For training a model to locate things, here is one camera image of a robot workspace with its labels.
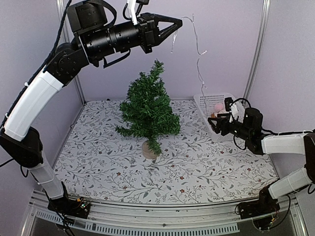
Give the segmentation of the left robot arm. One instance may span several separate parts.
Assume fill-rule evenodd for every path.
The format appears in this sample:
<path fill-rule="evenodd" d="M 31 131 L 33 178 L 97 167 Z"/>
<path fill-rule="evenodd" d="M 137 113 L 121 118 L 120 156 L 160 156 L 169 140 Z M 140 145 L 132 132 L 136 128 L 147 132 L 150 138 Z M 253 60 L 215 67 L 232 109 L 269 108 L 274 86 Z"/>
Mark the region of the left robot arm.
<path fill-rule="evenodd" d="M 55 42 L 0 126 L 1 147 L 30 171 L 53 206 L 62 213 L 70 213 L 81 204 L 68 198 L 65 186 L 46 164 L 39 132 L 32 123 L 51 98 L 82 68 L 90 64 L 98 67 L 100 61 L 114 53 L 122 53 L 126 58 L 137 46 L 148 54 L 183 25 L 181 19 L 141 13 L 142 6 L 147 4 L 146 0 L 127 1 L 128 16 L 124 23 L 116 24 L 106 17 L 107 11 L 116 16 L 115 8 L 103 0 L 69 2 L 62 19 L 69 21 L 74 39 L 67 43 Z"/>

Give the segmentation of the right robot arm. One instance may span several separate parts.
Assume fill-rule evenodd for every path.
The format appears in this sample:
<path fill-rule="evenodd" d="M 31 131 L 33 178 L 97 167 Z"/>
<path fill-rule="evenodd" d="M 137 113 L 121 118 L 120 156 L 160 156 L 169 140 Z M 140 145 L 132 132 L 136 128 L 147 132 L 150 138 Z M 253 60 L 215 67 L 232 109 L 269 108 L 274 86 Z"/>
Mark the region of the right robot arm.
<path fill-rule="evenodd" d="M 226 114 L 208 118 L 208 122 L 217 134 L 232 134 L 244 140 L 245 147 L 255 155 L 269 155 L 281 158 L 277 164 L 284 163 L 284 157 L 290 158 L 290 173 L 263 187 L 255 201 L 241 202 L 238 211 L 241 218 L 249 218 L 278 211 L 278 199 L 299 192 L 315 182 L 315 133 L 314 131 L 287 132 L 275 134 L 263 130 L 263 115 L 256 108 L 246 108 L 244 118 L 234 118 L 232 109 Z M 294 157 L 304 161 L 293 161 Z"/>

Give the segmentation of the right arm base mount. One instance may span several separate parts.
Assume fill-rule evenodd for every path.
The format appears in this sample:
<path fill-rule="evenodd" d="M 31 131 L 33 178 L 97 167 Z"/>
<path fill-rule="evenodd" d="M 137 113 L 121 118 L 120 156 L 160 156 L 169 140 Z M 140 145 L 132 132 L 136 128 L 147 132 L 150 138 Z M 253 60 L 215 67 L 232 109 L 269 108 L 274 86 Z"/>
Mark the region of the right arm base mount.
<path fill-rule="evenodd" d="M 258 230 L 266 231 L 272 228 L 279 210 L 277 200 L 271 200 L 269 203 L 255 200 L 239 203 L 234 211 L 241 219 L 253 219 L 253 225 Z"/>

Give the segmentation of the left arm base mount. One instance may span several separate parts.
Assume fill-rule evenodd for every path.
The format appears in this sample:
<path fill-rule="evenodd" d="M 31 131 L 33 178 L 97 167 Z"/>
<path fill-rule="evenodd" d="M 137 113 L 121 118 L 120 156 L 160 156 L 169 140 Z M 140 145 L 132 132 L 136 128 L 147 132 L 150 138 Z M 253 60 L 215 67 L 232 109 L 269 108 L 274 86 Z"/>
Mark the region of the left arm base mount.
<path fill-rule="evenodd" d="M 62 197 L 49 200 L 48 209 L 68 216 L 87 219 L 90 213 L 91 204 L 85 200 L 77 201 Z"/>

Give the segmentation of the white plastic basket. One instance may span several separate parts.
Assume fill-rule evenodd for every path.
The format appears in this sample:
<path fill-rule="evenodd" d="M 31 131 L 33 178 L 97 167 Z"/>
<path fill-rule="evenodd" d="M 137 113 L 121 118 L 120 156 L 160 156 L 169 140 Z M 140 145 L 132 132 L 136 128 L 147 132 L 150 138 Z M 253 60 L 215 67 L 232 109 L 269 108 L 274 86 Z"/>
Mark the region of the white plastic basket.
<path fill-rule="evenodd" d="M 205 93 L 204 95 L 200 93 L 193 96 L 199 111 L 199 115 L 207 128 L 210 138 L 215 143 L 233 141 L 232 134 L 227 134 L 225 136 L 222 136 L 221 134 L 216 134 L 211 128 L 211 125 L 208 123 L 208 118 L 211 116 L 211 114 L 215 112 L 215 106 L 217 104 L 224 104 L 224 99 L 227 97 L 231 97 L 233 101 L 236 100 L 236 98 L 232 94 L 226 92 Z"/>

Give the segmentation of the small green christmas tree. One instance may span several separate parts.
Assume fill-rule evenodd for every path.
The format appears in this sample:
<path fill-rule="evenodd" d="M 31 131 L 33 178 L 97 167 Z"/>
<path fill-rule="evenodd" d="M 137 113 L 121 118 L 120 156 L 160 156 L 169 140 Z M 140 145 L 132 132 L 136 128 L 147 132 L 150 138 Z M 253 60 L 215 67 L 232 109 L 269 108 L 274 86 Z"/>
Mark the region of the small green christmas tree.
<path fill-rule="evenodd" d="M 154 61 L 149 73 L 140 72 L 131 82 L 126 100 L 120 104 L 123 122 L 129 127 L 117 126 L 123 137 L 145 138 L 148 149 L 154 155 L 162 154 L 158 138 L 180 133 L 180 116 L 173 113 L 170 97 L 164 87 L 162 73 L 164 63 Z"/>

